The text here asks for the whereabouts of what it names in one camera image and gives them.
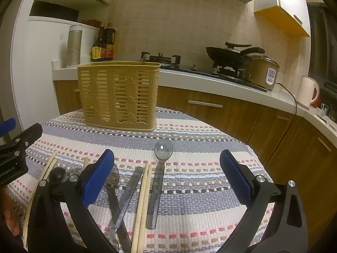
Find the white countertop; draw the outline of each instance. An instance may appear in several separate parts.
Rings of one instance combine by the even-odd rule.
[[[60,68],[53,70],[54,81],[78,80],[77,67]],[[217,78],[206,77],[194,73],[178,72],[174,70],[161,69],[159,73],[159,86],[181,88],[193,91],[211,93],[226,96],[260,105],[269,106],[278,110],[295,114],[295,102],[290,94],[285,95],[274,92],[262,92],[257,89],[238,85],[233,82],[224,81]],[[328,140],[337,148],[337,133],[316,116],[316,110],[310,108],[306,110],[301,106],[297,107],[297,115],[305,118],[314,125]],[[337,125],[328,117],[323,117],[335,129]]]

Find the gas stove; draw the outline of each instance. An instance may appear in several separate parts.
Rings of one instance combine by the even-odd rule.
[[[230,71],[228,69],[222,69],[220,70],[220,72],[210,73],[212,72],[212,70],[208,71],[208,70],[196,69],[196,65],[194,65],[193,67],[180,65],[181,57],[179,55],[173,55],[171,57],[164,57],[162,53],[159,53],[158,55],[150,55],[150,53],[148,52],[142,52],[141,58],[143,61],[146,61],[146,62],[161,63],[161,69],[168,69],[168,70],[175,70],[175,71],[180,71],[180,72],[198,74],[198,75],[202,75],[206,77],[217,78],[217,79],[228,81],[228,82],[234,82],[239,85],[254,88],[254,89],[257,89],[263,92],[268,91],[265,88],[255,85],[245,79],[234,77],[234,75],[231,74],[231,72],[233,71]]]

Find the bottle label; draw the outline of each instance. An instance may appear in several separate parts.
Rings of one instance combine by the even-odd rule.
[[[92,55],[91,55],[92,59],[94,59],[94,60],[95,59],[100,59],[101,58],[101,50],[102,50],[101,47],[94,46],[92,48]]]
[[[115,45],[107,45],[106,58],[113,58],[115,51]]]
[[[105,55],[106,55],[106,49],[101,48],[101,58],[105,58]]]

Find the soy sauce bottle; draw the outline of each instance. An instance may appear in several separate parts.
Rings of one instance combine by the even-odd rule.
[[[97,40],[92,46],[92,54],[91,54],[92,62],[101,62],[105,60],[107,44],[105,43],[104,37],[103,37],[104,27],[105,27],[105,23],[101,23]]]
[[[107,23],[107,28],[104,30],[104,39],[107,44],[106,61],[113,60],[115,53],[115,34],[116,30],[112,27],[112,23]]]

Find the electric kettle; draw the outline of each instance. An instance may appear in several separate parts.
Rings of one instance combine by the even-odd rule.
[[[310,77],[302,76],[296,95],[297,102],[309,109],[310,104],[316,102],[319,95],[320,87],[318,83]]]

